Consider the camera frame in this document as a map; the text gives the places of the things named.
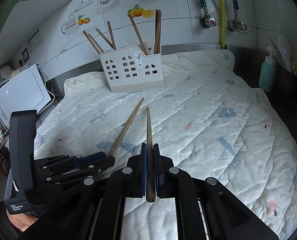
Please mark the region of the person's left hand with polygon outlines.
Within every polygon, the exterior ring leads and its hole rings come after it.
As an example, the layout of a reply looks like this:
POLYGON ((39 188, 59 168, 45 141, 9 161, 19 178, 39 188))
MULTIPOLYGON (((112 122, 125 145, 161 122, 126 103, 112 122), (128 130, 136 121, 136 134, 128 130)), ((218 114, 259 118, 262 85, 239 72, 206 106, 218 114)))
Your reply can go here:
POLYGON ((8 210, 6 210, 6 215, 10 220, 11 224, 20 232, 24 232, 38 220, 37 217, 32 216, 31 214, 28 214, 28 213, 11 215, 8 212, 8 210))

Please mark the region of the person's left forearm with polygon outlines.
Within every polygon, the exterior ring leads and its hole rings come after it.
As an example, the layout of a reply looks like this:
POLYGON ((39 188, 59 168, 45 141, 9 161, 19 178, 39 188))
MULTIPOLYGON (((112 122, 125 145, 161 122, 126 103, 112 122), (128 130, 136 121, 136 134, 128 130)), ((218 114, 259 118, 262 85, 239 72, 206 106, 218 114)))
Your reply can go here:
POLYGON ((18 237, 18 231, 7 217, 4 202, 0 202, 0 239, 16 240, 18 237))

